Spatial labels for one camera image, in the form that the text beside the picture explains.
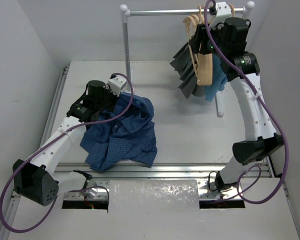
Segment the beige plastic hanger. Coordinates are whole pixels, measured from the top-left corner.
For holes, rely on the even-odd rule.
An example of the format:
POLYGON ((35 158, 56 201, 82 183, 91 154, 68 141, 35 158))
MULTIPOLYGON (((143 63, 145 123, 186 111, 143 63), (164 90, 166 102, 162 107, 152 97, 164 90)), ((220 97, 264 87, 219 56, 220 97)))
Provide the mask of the beige plastic hanger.
POLYGON ((213 55, 193 53, 189 45, 189 52, 192 61, 193 70, 197 77, 198 86, 210 86, 213 82, 213 55))

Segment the blue plaid shirt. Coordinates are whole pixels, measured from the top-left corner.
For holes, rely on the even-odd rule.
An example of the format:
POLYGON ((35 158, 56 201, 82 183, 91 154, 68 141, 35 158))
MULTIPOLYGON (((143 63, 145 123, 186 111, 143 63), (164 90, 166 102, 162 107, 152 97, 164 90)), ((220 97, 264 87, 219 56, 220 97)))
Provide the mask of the blue plaid shirt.
POLYGON ((122 93, 113 112, 100 114, 103 123, 84 133, 80 146, 88 153, 85 162, 98 172, 127 160, 151 167, 158 152, 153 117, 148 98, 122 93))

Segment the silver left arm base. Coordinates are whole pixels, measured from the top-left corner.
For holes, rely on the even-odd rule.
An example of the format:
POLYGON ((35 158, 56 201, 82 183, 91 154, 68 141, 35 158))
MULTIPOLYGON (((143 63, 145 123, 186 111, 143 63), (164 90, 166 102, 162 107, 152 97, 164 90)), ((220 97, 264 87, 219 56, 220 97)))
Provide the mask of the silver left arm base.
POLYGON ((81 195, 83 195, 84 197, 88 198, 88 199, 95 199, 95 197, 102 197, 104 196, 104 198, 108 201, 110 198, 110 194, 109 194, 109 190, 102 186, 102 185, 98 185, 94 180, 93 180, 93 176, 91 174, 88 174, 84 171, 81 170, 73 170, 74 173, 78 173, 82 176, 85 177, 85 183, 83 185, 82 189, 79 190, 73 190, 73 193, 80 193, 81 195))

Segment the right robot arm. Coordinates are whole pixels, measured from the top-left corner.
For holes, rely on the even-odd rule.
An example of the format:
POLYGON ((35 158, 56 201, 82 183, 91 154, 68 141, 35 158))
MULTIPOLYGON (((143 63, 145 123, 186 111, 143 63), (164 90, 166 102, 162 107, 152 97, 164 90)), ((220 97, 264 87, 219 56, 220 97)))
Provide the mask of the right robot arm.
POLYGON ((196 54, 214 54, 220 60, 237 97, 245 128, 245 140, 232 145, 233 156, 214 179, 218 192, 236 185, 239 176, 255 162, 262 161, 284 145, 263 107, 260 68, 256 56, 246 51, 246 38, 251 22, 229 17, 210 30, 217 47, 208 37, 205 24, 197 26, 189 43, 196 54))

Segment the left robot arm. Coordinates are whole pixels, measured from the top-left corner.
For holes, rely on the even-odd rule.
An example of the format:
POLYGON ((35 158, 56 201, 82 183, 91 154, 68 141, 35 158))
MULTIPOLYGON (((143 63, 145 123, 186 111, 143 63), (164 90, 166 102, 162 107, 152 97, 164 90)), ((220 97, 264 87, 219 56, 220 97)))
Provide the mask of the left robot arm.
POLYGON ((84 189, 92 179, 90 174, 73 170, 62 176, 56 174, 55 169, 69 148, 89 128, 85 123, 96 122, 105 110, 114 110, 126 84, 127 80, 120 76, 108 82, 90 80, 58 129, 42 146, 43 151, 28 163, 21 159, 14 163, 14 190, 29 200, 48 206, 59 194, 84 189))

